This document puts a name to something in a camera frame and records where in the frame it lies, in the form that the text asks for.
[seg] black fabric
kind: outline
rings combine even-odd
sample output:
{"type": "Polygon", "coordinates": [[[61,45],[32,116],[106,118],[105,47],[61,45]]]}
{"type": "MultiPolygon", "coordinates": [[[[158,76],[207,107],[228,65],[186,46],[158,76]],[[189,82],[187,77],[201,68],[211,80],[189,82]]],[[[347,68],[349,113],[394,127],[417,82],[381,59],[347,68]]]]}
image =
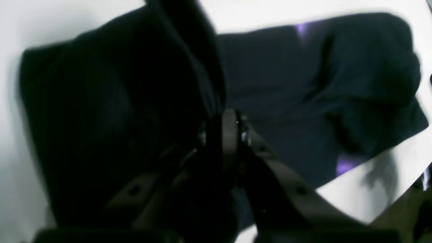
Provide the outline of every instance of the black fabric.
{"type": "MultiPolygon", "coordinates": [[[[110,197],[225,107],[243,110],[314,187],[335,178],[342,151],[372,157],[428,126],[410,29],[395,16],[215,37],[194,1],[177,4],[152,0],[24,52],[20,92],[60,226],[106,227],[110,197]]],[[[206,241],[232,241],[253,223],[244,192],[231,198],[226,214],[208,204],[207,223],[191,224],[218,236],[206,241]]]]}

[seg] white surface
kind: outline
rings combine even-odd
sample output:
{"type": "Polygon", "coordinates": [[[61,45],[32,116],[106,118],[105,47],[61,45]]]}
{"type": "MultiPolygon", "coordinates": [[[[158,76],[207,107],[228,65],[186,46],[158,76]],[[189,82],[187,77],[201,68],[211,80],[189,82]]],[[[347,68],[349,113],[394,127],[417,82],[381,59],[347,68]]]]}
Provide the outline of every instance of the white surface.
{"type": "MultiPolygon", "coordinates": [[[[217,32],[245,32],[348,13],[383,10],[412,28],[423,80],[418,98],[432,116],[432,15],[423,0],[203,0],[217,32]]],[[[34,166],[16,73],[26,47],[73,38],[142,6],[140,0],[3,0],[0,2],[0,243],[30,241],[47,226],[47,200],[34,166]]],[[[370,222],[394,202],[432,161],[428,128],[328,183],[318,192],[348,215],[370,222]]],[[[238,242],[251,242],[256,229],[238,242]]]]}

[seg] dark cloth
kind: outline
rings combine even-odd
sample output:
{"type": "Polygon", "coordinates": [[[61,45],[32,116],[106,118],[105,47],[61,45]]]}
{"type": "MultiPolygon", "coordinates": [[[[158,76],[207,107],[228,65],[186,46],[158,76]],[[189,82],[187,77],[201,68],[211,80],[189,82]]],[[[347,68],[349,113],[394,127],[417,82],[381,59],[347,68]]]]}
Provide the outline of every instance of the dark cloth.
{"type": "MultiPolygon", "coordinates": [[[[371,13],[305,27],[216,37],[194,1],[152,0],[69,42],[26,50],[20,92],[58,224],[107,226],[103,205],[226,107],[243,110],[314,187],[335,178],[341,151],[372,157],[428,126],[404,21],[371,13]]],[[[208,242],[232,241],[253,223],[242,190],[227,200],[192,224],[208,242]]]]}

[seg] white background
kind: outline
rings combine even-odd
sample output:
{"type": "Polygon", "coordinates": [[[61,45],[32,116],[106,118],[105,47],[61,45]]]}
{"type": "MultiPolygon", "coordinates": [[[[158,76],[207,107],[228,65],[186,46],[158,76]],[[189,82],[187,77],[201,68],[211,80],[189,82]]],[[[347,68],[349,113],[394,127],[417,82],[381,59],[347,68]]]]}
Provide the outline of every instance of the white background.
{"type": "MultiPolygon", "coordinates": [[[[426,0],[202,0],[218,33],[245,32],[349,13],[386,11],[407,21],[421,60],[417,96],[432,117],[432,15],[426,0]]],[[[2,0],[0,2],[0,243],[30,242],[51,223],[16,74],[27,47],[74,38],[143,5],[141,0],[2,0]]],[[[329,202],[368,223],[432,162],[432,128],[318,189],[329,202]]],[[[256,230],[238,242],[251,242],[256,230]]]]}

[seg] black garment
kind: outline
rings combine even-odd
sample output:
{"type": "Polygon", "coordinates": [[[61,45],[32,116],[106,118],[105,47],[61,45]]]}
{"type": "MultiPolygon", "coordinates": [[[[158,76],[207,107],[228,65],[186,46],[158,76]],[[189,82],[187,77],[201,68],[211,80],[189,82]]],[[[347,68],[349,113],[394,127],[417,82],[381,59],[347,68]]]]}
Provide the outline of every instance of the black garment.
{"type": "MultiPolygon", "coordinates": [[[[409,27],[385,13],[312,22],[302,36],[284,26],[215,37],[194,1],[152,0],[70,42],[27,50],[20,72],[50,203],[66,227],[106,227],[99,212],[110,197],[225,107],[242,109],[315,187],[334,179],[342,150],[371,157],[428,126],[409,27]]],[[[218,200],[191,199],[207,203],[192,223],[197,241],[201,232],[229,242],[253,223],[241,190],[218,200]]]]}

